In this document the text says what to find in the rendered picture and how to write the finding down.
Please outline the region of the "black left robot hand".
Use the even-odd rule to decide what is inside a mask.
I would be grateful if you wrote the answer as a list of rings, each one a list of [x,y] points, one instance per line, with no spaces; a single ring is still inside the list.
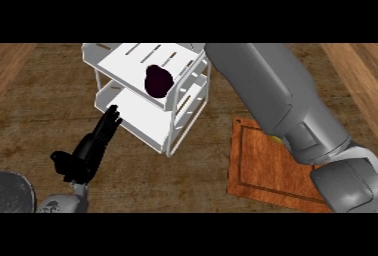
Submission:
[[[74,152],[55,151],[50,155],[56,173],[64,176],[65,182],[87,184],[96,175],[106,146],[123,122],[117,108],[112,105],[105,111],[93,132],[83,137]]]

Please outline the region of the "white tiered basket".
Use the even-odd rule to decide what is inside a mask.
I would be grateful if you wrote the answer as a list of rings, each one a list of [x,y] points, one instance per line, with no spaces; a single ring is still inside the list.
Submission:
[[[121,126],[161,154],[174,154],[207,105],[211,62],[201,43],[86,43],[95,107],[118,107]]]

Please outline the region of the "dark purple eggplant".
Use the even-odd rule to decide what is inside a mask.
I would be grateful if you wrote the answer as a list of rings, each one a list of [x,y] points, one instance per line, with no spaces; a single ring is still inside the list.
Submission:
[[[158,65],[151,65],[146,69],[145,90],[154,98],[164,98],[174,85],[170,72]]]

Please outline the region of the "brown wooden cutting board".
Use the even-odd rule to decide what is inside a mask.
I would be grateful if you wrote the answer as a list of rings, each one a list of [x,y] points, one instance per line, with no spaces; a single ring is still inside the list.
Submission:
[[[315,188],[310,172],[319,165],[298,164],[284,146],[253,119],[235,117],[230,139],[227,193],[304,211],[331,209]]]

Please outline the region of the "dark grey round object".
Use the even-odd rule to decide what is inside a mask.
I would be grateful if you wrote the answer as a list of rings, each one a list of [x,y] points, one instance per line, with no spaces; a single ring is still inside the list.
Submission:
[[[10,171],[0,171],[0,213],[33,213],[35,193],[27,178]]]

